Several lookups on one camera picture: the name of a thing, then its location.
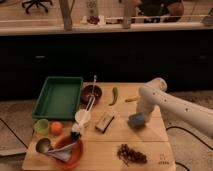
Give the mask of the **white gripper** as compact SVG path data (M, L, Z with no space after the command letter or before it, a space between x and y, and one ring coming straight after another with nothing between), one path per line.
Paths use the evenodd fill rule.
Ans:
M154 105L144 99L139 99L137 102L137 112L144 117L144 122L148 123L151 120Z

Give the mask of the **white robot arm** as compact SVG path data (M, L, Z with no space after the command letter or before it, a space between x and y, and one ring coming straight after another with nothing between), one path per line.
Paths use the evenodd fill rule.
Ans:
M142 113L149 122L155 106L166 109L213 139L213 110L195 103L174 97L166 92L167 83L155 78L142 83L138 89L139 99L136 111Z

